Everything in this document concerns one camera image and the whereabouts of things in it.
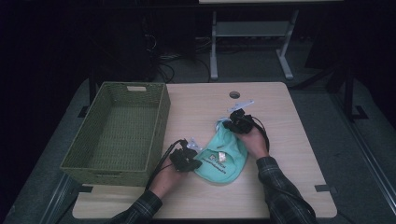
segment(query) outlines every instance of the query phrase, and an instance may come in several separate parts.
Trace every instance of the wicker basket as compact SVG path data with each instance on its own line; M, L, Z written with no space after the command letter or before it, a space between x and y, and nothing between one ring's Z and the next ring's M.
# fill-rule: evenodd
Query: wicker basket
M170 104L165 84L104 82L61 169L83 184L145 186L162 155Z

